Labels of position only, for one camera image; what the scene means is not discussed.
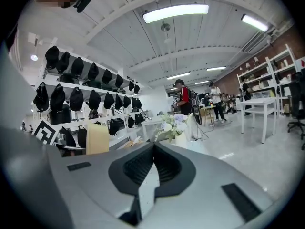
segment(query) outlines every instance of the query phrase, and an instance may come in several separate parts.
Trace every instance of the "ceiling light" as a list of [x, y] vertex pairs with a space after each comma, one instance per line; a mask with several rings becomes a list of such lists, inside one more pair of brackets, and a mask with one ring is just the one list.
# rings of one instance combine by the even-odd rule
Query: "ceiling light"
[[37, 61], [38, 60], [38, 57], [37, 55], [33, 54], [31, 57], [30, 57], [33, 61]]
[[206, 71], [217, 71], [217, 70], [224, 70], [225, 66], [223, 67], [216, 67], [216, 68], [207, 68]]
[[170, 6], [167, 8], [155, 10], [143, 15], [146, 24], [162, 20], [168, 17], [184, 15], [184, 14], [207, 14], [209, 5], [206, 4], [184, 4]]
[[242, 16], [242, 21], [260, 29], [263, 32], [266, 32], [268, 30], [268, 26], [266, 26], [265, 24], [261, 23], [260, 21], [254, 19], [246, 14], [244, 14]]
[[208, 83], [209, 81], [205, 81], [205, 82], [197, 82], [197, 83], [195, 83], [195, 85], [197, 85], [197, 84], [203, 84], [203, 83]]
[[186, 75], [189, 75], [189, 74], [190, 74], [190, 72], [185, 73], [185, 74], [179, 74], [179, 75], [167, 77], [167, 79], [168, 79], [168, 80], [171, 80], [171, 79], [175, 79], [175, 78], [178, 78], [178, 77], [180, 77], [180, 76], [186, 76]]

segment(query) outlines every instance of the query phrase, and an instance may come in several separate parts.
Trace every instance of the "ceiling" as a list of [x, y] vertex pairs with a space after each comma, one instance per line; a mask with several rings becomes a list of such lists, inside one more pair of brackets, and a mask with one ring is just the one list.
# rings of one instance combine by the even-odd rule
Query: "ceiling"
[[[208, 4], [208, 14], [167, 18], [168, 33], [161, 31], [162, 21], [146, 24], [142, 18], [145, 11], [195, 2]], [[174, 80], [167, 77], [186, 72], [191, 72], [183, 78], [186, 84], [215, 80], [266, 45], [266, 35], [260, 33], [253, 49], [243, 50], [258, 36], [258, 30], [241, 21], [245, 13], [277, 30], [290, 19], [279, 0], [92, 0], [83, 13], [33, 1], [19, 21], [20, 63], [24, 71], [37, 72], [56, 37], [58, 47], [123, 70], [146, 87], [172, 88]], [[29, 32], [39, 37], [37, 49]], [[35, 50], [37, 62], [30, 60]], [[206, 71], [217, 66], [227, 68]]]

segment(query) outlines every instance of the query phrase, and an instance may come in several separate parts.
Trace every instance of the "floor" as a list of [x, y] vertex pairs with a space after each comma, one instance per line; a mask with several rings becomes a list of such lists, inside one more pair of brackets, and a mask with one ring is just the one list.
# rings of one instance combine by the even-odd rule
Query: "floor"
[[[241, 116], [225, 115], [227, 122], [218, 126], [201, 126], [203, 135], [200, 145], [191, 145], [190, 150], [217, 157], [234, 166], [255, 181], [276, 201], [291, 190], [303, 172], [305, 151], [300, 131], [292, 129], [287, 133], [288, 117], [277, 120], [276, 134], [272, 135], [273, 115], [268, 118], [266, 141], [261, 143], [263, 117], [257, 115], [255, 128], [252, 117], [245, 117], [244, 134], [241, 134]], [[155, 166], [149, 172], [139, 189], [143, 217], [153, 206], [153, 191], [159, 185]]]

